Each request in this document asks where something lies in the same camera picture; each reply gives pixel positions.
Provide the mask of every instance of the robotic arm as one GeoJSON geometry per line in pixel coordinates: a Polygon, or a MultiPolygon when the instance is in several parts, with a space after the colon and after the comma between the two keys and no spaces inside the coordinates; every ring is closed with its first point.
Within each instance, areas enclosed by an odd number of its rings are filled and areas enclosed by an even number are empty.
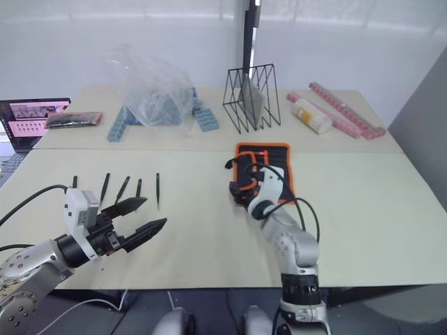
{"type": "Polygon", "coordinates": [[[98,214],[90,191],[69,188],[64,218],[71,235],[23,249],[0,266],[0,335],[26,334],[42,299],[80,267],[119,249],[131,252],[150,240],[167,219],[151,221],[134,234],[118,236],[112,219],[136,210],[146,198],[129,198],[98,214]]]}
{"type": "MultiPolygon", "coordinates": [[[[284,176],[281,168],[271,168],[284,176]]],[[[277,175],[263,167],[257,176],[260,189],[256,196],[250,191],[241,192],[234,181],[230,182],[230,192],[236,203],[247,208],[250,216],[263,220],[263,236],[278,259],[282,282],[279,310],[284,322],[280,323],[276,334],[330,335],[326,305],[318,286],[318,243],[283,207],[272,211],[283,189],[277,175]]]]}

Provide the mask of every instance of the blue plastic block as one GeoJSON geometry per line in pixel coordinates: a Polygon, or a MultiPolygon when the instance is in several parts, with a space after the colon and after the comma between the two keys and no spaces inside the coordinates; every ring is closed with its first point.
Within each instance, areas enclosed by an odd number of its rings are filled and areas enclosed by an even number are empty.
{"type": "Polygon", "coordinates": [[[195,110],[194,114],[202,131],[213,131],[219,128],[219,122],[210,109],[195,110]]]}

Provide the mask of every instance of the silver robotic arm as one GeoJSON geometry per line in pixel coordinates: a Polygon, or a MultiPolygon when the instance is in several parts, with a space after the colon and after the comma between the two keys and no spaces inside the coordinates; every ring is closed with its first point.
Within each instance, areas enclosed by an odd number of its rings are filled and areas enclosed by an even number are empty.
{"type": "Polygon", "coordinates": [[[75,268],[121,248],[130,252],[157,234],[166,218],[146,223],[127,238],[115,232],[112,219],[131,213],[144,201],[129,198],[98,214],[91,192],[68,189],[64,218],[71,234],[23,249],[0,266],[0,335],[26,334],[42,299],[75,268]]]}
{"type": "MultiPolygon", "coordinates": [[[[284,176],[281,168],[271,168],[284,176]]],[[[263,236],[277,256],[282,282],[279,312],[283,321],[276,334],[330,335],[326,305],[318,286],[318,243],[283,207],[272,211],[277,206],[283,183],[265,167],[260,172],[256,196],[242,194],[235,182],[230,183],[230,191],[236,203],[243,204],[250,216],[263,221],[263,236]]]]}

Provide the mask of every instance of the clear plastic bag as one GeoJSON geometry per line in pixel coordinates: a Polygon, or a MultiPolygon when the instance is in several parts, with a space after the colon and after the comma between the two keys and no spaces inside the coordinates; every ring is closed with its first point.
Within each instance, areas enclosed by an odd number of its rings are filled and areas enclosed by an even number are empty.
{"type": "Polygon", "coordinates": [[[184,71],[153,56],[142,58],[126,45],[106,52],[103,58],[125,90],[124,106],[143,126],[160,133],[190,133],[193,85],[184,71]]]}

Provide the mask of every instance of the white wall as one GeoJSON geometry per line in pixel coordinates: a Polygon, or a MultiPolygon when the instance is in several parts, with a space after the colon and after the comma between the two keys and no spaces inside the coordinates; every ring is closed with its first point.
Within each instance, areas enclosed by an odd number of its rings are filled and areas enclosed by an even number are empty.
{"type": "Polygon", "coordinates": [[[187,70],[196,86],[223,87],[226,71],[242,63],[241,5],[0,0],[0,98],[75,98],[87,84],[108,83],[101,53],[120,43],[187,70]]]}
{"type": "Polygon", "coordinates": [[[279,88],[357,89],[388,126],[446,45],[446,0],[262,0],[254,63],[279,88]]]}

